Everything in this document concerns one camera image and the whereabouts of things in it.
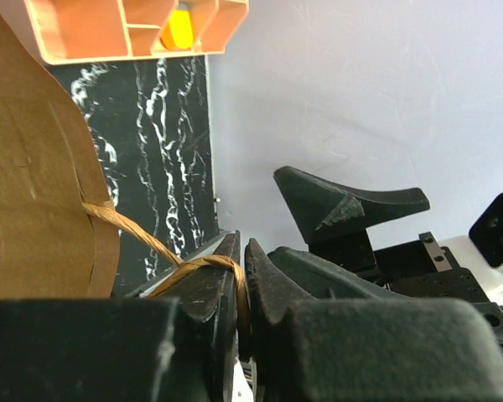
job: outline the orange organizer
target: orange organizer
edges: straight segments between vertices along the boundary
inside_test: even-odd
[[[222,54],[248,0],[0,0],[0,13],[40,63],[74,64]]]

